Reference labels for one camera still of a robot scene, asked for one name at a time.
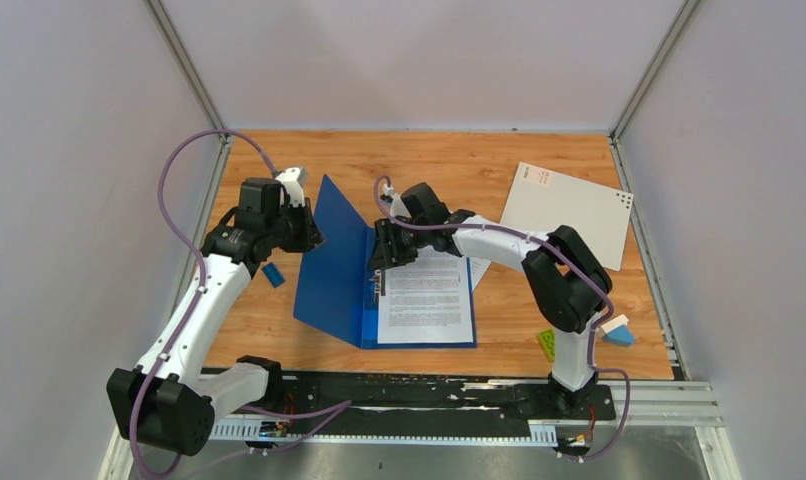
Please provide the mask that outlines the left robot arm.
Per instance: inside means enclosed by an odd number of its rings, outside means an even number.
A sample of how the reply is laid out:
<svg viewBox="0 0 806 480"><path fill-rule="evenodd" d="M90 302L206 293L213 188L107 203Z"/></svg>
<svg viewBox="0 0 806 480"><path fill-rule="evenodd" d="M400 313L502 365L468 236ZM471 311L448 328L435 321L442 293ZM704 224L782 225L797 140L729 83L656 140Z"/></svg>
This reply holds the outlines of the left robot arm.
<svg viewBox="0 0 806 480"><path fill-rule="evenodd" d="M107 394L124 439L193 456L216 422L244 405L262 413L283 405L275 361L245 355L210 378L201 373L227 313L271 253L306 253L322 243L304 184L297 167L241 184L237 206L206 235L192 283L167 326L133 369L109 377Z"/></svg>

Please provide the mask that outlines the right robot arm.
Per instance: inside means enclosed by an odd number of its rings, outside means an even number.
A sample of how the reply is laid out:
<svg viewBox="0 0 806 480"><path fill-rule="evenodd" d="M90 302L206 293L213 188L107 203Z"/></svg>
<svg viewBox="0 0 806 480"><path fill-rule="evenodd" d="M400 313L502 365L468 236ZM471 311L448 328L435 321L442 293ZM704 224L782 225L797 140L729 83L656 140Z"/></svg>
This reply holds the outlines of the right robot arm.
<svg viewBox="0 0 806 480"><path fill-rule="evenodd" d="M614 313L612 280L581 235L561 225L529 232L486 220L473 211L450 211L426 183L403 193L383 175L373 187L382 219L374 224L371 270L414 262L432 249L480 259L524 275L543 318L556 337L549 379L550 403L563 417L575 417L590 403L600 370L594 361L597 327Z"/></svg>

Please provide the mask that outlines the blue file folder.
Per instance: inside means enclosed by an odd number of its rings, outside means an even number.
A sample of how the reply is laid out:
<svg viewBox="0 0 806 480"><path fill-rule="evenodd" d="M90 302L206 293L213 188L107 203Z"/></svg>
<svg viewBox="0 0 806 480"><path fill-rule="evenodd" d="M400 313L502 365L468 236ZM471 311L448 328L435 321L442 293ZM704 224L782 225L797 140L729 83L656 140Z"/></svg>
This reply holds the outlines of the blue file folder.
<svg viewBox="0 0 806 480"><path fill-rule="evenodd" d="M294 317L361 349L388 348L376 343L376 272L367 261L375 232L329 176L323 177L315 221L324 241L304 254Z"/></svg>

